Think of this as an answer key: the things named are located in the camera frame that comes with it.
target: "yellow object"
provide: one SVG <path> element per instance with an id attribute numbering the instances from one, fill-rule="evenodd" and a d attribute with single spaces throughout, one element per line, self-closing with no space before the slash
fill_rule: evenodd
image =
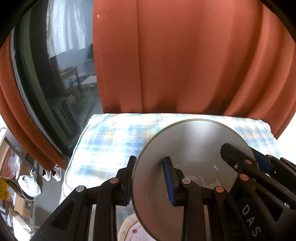
<path id="1" fill-rule="evenodd" d="M 9 185 L 6 183 L 5 179 L 0 177 L 0 198 L 6 202 L 9 201 L 10 193 L 7 190 Z"/>

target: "orange curtain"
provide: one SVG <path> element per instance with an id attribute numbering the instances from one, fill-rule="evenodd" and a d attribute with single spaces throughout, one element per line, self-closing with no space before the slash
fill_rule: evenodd
<path id="1" fill-rule="evenodd" d="M 277 138 L 296 111 L 295 43 L 257 0 L 95 0 L 104 112 L 261 119 Z"/>
<path id="2" fill-rule="evenodd" d="M 61 155 L 31 119 L 19 93 L 10 56 L 10 36 L 0 49 L 0 113 L 7 127 L 28 153 L 44 168 L 54 164 L 66 169 Z"/>

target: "plastic bag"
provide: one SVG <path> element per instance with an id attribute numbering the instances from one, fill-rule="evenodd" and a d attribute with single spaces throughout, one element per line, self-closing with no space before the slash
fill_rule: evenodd
<path id="1" fill-rule="evenodd" d="M 11 151 L 11 155 L 8 158 L 7 164 L 11 170 L 11 174 L 17 180 L 20 174 L 20 157 L 14 151 Z"/>
<path id="2" fill-rule="evenodd" d="M 8 209 L 7 225 L 8 225 L 9 227 L 13 228 L 13 224 L 12 224 L 12 210 L 11 210 L 11 207 L 9 207 L 9 209 Z"/>
<path id="3" fill-rule="evenodd" d="M 34 170 L 31 170 L 30 177 L 34 178 L 34 180 L 37 180 L 37 172 L 35 172 Z"/>
<path id="4" fill-rule="evenodd" d="M 32 237 L 31 228 L 25 223 L 22 217 L 13 212 L 13 232 L 18 241 L 30 241 Z"/>
<path id="5" fill-rule="evenodd" d="M 29 175 L 22 175 L 17 182 L 27 195 L 37 197 L 41 194 L 41 189 L 33 177 L 30 177 Z"/>

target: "white shoe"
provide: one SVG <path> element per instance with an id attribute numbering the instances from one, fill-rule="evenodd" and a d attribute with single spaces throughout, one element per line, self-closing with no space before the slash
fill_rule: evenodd
<path id="1" fill-rule="evenodd" d="M 54 165 L 52 168 L 52 176 L 59 182 L 62 179 L 62 168 L 58 165 Z"/>
<path id="2" fill-rule="evenodd" d="M 37 172 L 35 172 L 33 169 L 30 172 L 30 176 L 34 178 L 35 181 L 37 180 Z"/>
<path id="3" fill-rule="evenodd" d="M 46 181 L 50 181 L 50 179 L 52 178 L 52 171 L 47 171 L 47 170 L 45 170 L 45 169 L 43 169 L 43 171 L 42 171 L 42 177 L 44 177 L 44 179 L 46 180 Z"/>

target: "blue plaid fabric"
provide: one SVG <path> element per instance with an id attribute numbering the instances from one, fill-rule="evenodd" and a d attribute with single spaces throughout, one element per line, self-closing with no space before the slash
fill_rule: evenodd
<path id="1" fill-rule="evenodd" d="M 186 119 L 209 119 L 235 130 L 250 147 L 263 154 L 281 156 L 270 126 L 248 118 L 192 114 L 101 114 L 93 115 L 83 130 L 65 172 L 60 203 L 79 185 L 101 185 L 139 156 L 145 144 L 163 128 Z M 133 208 L 118 208 L 118 225 Z"/>

